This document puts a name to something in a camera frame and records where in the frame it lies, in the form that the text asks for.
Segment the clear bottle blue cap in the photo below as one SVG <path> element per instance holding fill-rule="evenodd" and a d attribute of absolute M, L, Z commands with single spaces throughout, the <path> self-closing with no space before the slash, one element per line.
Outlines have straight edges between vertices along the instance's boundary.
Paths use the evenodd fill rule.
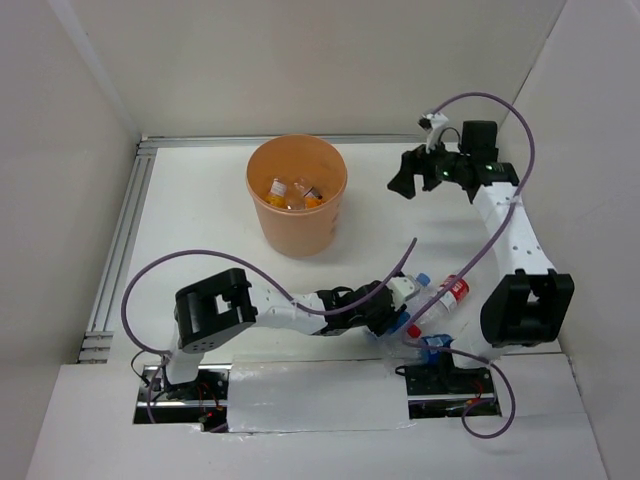
<path fill-rule="evenodd" d="M 426 273 L 418 273 L 416 275 L 407 275 L 412 282 L 413 290 L 409 298 L 406 300 L 407 306 L 418 309 L 424 305 L 433 295 L 431 289 L 431 278 Z"/>

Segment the clear bottle red label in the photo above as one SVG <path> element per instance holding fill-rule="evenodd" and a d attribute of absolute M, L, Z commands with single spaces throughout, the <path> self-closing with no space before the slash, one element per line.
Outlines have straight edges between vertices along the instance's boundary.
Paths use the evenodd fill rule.
<path fill-rule="evenodd" d="M 455 274 L 449 275 L 440 285 L 437 286 L 434 286 L 431 283 L 433 295 L 425 304 L 427 304 L 431 298 L 454 277 Z M 424 312 L 413 323 L 413 325 L 407 329 L 408 336 L 410 338 L 420 338 L 422 336 L 444 334 L 448 317 L 465 299 L 468 293 L 469 285 L 466 280 L 460 279 L 457 281 L 449 291 L 447 291 L 429 310 Z M 418 309 L 413 309 L 412 306 L 407 306 L 406 303 L 405 305 L 407 312 L 411 317 L 413 317 L 424 306 L 422 305 Z"/>

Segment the clear bottle yellow label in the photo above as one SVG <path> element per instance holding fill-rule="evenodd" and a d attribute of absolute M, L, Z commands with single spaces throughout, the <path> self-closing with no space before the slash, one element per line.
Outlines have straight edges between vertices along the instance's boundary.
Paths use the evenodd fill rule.
<path fill-rule="evenodd" d="M 265 202 L 276 208 L 286 209 L 287 208 L 287 201 L 286 201 L 287 190 L 288 190 L 288 187 L 286 183 L 282 179 L 275 177 L 271 183 L 269 192 L 265 197 Z"/>

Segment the crushed bottle blue label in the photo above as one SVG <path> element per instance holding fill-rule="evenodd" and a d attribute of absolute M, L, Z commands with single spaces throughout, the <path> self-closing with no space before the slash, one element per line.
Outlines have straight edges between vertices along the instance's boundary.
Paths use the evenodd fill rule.
<path fill-rule="evenodd" d="M 368 326 L 366 333 L 375 341 L 386 342 L 408 322 L 410 317 L 407 308 L 403 306 L 401 309 L 393 311 L 388 318 L 373 326 Z"/>

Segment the orange juice bottle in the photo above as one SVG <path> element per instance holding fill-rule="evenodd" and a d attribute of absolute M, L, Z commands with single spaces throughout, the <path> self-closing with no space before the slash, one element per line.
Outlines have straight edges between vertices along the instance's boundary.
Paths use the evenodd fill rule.
<path fill-rule="evenodd" d="M 300 195 L 288 195 L 286 197 L 287 210 L 290 211 L 302 211 L 319 207 L 324 203 L 322 196 L 300 196 Z"/>

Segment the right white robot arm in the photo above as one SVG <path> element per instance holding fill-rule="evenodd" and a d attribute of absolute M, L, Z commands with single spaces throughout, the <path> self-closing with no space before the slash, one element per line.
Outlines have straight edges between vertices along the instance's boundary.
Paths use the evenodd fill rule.
<path fill-rule="evenodd" d="M 460 186 L 493 241 L 490 248 L 500 276 L 478 323 L 454 336 L 453 358 L 436 369 L 440 387 L 457 392 L 469 383 L 471 368 L 479 367 L 482 359 L 494 361 L 521 347 L 555 341 L 575 285 L 570 275 L 557 271 L 536 238 L 521 198 L 524 183 L 512 164 L 498 159 L 496 123 L 464 122 L 455 151 L 441 140 L 448 126 L 444 115 L 428 114 L 419 124 L 427 140 L 403 153 L 388 189 L 412 199 L 416 177 L 422 178 L 426 191 L 444 182 Z"/>

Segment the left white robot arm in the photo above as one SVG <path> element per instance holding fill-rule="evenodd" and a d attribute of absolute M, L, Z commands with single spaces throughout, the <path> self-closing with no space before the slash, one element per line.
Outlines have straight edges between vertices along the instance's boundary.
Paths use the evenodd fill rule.
<path fill-rule="evenodd" d="M 336 287 L 289 300 L 273 287 L 251 285 L 242 269 L 223 271 L 176 293 L 175 347 L 161 385 L 176 399 L 189 397 L 204 355 L 253 326 L 310 336 L 339 336 L 365 327 L 380 337 L 416 293 L 415 281 L 400 274 L 387 283 L 373 281 L 356 290 Z"/>

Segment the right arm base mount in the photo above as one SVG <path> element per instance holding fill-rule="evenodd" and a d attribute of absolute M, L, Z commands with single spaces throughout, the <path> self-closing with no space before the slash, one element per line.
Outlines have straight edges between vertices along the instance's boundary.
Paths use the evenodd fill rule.
<path fill-rule="evenodd" d="M 471 405 L 476 407 L 469 416 L 501 415 L 487 368 L 459 369 L 450 354 L 442 354 L 437 363 L 404 364 L 394 373 L 404 379 L 412 420 L 460 417 Z"/>

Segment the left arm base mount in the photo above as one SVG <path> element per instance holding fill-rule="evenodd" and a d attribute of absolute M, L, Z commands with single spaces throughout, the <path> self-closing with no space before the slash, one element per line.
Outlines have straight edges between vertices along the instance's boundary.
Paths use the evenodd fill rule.
<path fill-rule="evenodd" d="M 137 352 L 130 368 L 139 380 L 133 423 L 195 425 L 203 433 L 229 431 L 227 405 L 232 365 L 201 364 L 196 380 L 183 386 L 171 386 L 165 373 L 156 365 L 140 360 L 145 352 Z"/>

